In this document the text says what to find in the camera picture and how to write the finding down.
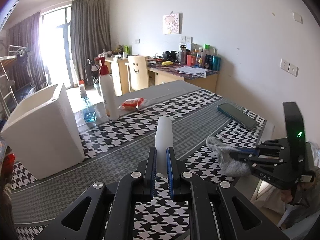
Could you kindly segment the person right hand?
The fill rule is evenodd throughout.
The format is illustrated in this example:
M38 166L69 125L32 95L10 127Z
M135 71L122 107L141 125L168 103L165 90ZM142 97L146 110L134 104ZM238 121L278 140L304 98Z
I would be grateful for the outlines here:
M280 198L282 202L289 203L293 200L291 190L281 190L280 191Z

